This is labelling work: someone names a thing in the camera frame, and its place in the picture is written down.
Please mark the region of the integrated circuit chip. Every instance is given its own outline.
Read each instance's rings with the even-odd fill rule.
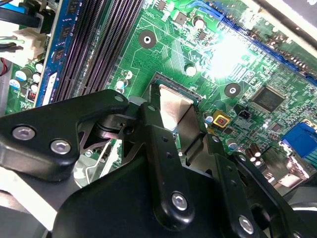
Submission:
[[[205,36],[206,36],[206,33],[202,31],[202,32],[198,35],[198,39],[203,40],[203,39],[205,38]]]
[[[63,57],[64,50],[65,50],[64,48],[59,48],[55,51],[54,57],[53,57],[53,62],[56,62]]]
[[[283,96],[268,87],[261,88],[253,97],[253,103],[260,109],[272,113],[284,101]]]
[[[71,30],[70,26],[63,26],[60,31],[59,39],[62,40],[66,38],[69,35],[70,30]]]
[[[166,3],[165,3],[163,0],[159,1],[159,3],[158,3],[158,9],[161,10],[161,11],[163,11],[165,5],[166,5]]]
[[[186,20],[187,20],[187,16],[185,14],[179,12],[176,19],[175,19],[175,22],[180,24],[180,25],[184,25]]]

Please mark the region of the power connector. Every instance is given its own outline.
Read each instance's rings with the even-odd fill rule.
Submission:
[[[0,57],[24,67],[27,63],[43,54],[46,41],[45,34],[36,33],[32,28],[25,28],[13,31],[12,35],[17,40],[22,40],[16,44],[23,47],[23,49],[13,53],[0,53]]]

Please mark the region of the capacitor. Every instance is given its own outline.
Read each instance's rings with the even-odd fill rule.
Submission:
[[[204,116],[205,122],[206,122],[207,124],[212,124],[212,122],[213,122],[213,117],[212,117],[211,112],[206,111],[206,112],[203,113],[203,116]]]
[[[39,89],[39,85],[37,83],[32,83],[30,85],[30,89],[33,93],[37,93],[38,92],[38,89]]]
[[[255,160],[257,160],[254,156],[254,154],[252,153],[251,149],[246,149],[244,151],[244,153],[246,154],[247,158],[251,161],[254,162]]]
[[[33,82],[39,83],[41,79],[41,74],[38,72],[35,72],[33,73],[32,78],[33,78]]]
[[[42,73],[44,68],[44,59],[38,61],[35,63],[35,69],[37,72]]]
[[[116,88],[124,89],[128,85],[128,80],[125,78],[122,78],[117,81]]]
[[[21,86],[25,86],[28,78],[32,77],[32,71],[31,69],[24,67],[15,72],[15,77],[21,82]]]
[[[196,16],[193,20],[193,24],[197,29],[203,29],[205,26],[204,20],[200,16]]]
[[[238,148],[238,144],[234,138],[226,139],[226,145],[229,147],[230,150],[234,151]]]
[[[252,151],[252,154],[254,154],[255,157],[261,156],[261,150],[259,149],[258,145],[256,143],[252,143],[250,145],[250,149]]]
[[[192,64],[188,64],[186,65],[185,72],[187,76],[193,77],[196,74],[197,70],[195,66],[193,66]]]
[[[260,160],[257,160],[256,163],[255,163],[256,166],[259,166],[260,164],[261,164]]]

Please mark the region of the blue connector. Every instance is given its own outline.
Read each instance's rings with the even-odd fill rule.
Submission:
[[[317,134],[314,128],[300,122],[282,137],[282,142],[317,168]]]

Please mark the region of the yellow component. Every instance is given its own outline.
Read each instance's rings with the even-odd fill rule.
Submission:
[[[230,122],[228,115],[222,111],[216,110],[213,115],[213,123],[221,128],[225,128]]]

